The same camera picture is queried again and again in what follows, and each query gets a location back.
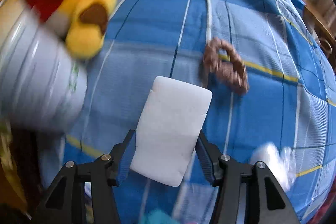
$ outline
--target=white cylindrical container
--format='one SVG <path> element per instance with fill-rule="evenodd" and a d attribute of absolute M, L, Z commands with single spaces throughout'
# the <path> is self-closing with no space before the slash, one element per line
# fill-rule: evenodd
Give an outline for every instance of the white cylindrical container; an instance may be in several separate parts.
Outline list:
<path fill-rule="evenodd" d="M 0 4 L 0 114 L 13 125 L 64 131 L 86 93 L 85 68 L 24 0 Z"/>

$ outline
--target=blue plaid blanket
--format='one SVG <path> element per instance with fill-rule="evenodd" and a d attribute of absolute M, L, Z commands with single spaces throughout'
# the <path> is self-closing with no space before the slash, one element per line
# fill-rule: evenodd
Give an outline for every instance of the blue plaid blanket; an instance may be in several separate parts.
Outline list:
<path fill-rule="evenodd" d="M 87 95 L 68 132 L 64 162 L 109 152 L 136 128 L 155 77 L 171 76 L 212 91 L 203 129 L 224 153 L 248 162 L 266 142 L 295 150 L 297 179 L 287 194 L 306 223 L 335 177 L 336 82 L 302 9 L 299 0 L 119 0 L 103 49 L 87 63 Z M 246 64 L 250 90 L 243 97 L 202 73 L 212 37 L 232 43 Z M 59 168 L 47 154 L 41 154 L 45 185 Z M 114 189 L 122 223 L 156 209 L 180 223 L 208 223 L 216 191 L 197 157 L 180 187 L 130 172 Z"/>

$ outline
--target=white sponge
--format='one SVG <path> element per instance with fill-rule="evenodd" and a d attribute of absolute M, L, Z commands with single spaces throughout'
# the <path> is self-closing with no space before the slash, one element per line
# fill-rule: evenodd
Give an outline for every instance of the white sponge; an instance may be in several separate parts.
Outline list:
<path fill-rule="evenodd" d="M 131 169 L 177 187 L 191 160 L 212 92 L 158 76 L 136 128 Z"/>

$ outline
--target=pretzel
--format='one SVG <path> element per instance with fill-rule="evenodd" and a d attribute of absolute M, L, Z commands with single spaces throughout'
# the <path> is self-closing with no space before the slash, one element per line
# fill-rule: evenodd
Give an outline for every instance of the pretzel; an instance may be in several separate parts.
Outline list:
<path fill-rule="evenodd" d="M 227 52 L 230 62 L 222 61 L 219 56 L 219 49 Z M 203 64 L 235 93 L 239 95 L 247 93 L 249 85 L 245 65 L 240 55 L 227 41 L 220 40 L 218 37 L 213 38 L 205 47 Z"/>

